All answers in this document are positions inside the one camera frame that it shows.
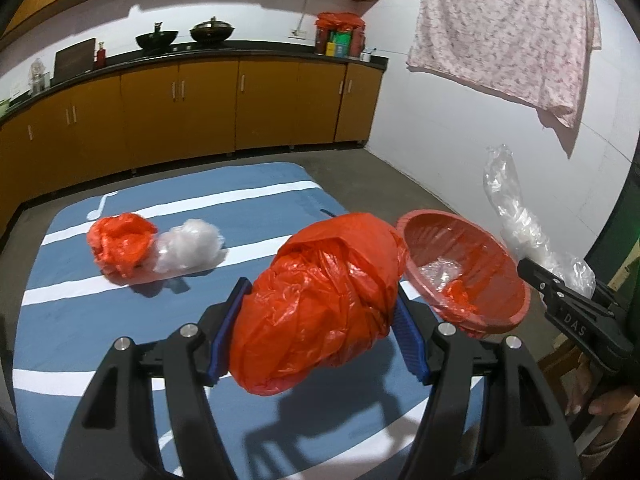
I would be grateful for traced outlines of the person's right hand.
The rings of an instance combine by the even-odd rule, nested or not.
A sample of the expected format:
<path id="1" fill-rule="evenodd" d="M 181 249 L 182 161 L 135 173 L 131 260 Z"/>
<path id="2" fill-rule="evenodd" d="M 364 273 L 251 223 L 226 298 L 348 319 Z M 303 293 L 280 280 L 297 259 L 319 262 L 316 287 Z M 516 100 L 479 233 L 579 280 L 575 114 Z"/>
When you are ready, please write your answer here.
<path id="1" fill-rule="evenodd" d="M 639 397 L 629 388 L 619 388 L 588 400 L 588 393 L 593 383 L 593 374 L 587 364 L 576 370 L 575 385 L 568 396 L 565 414 L 577 415 L 587 405 L 588 412 L 594 416 L 613 416 L 634 412 L 639 405 Z"/>

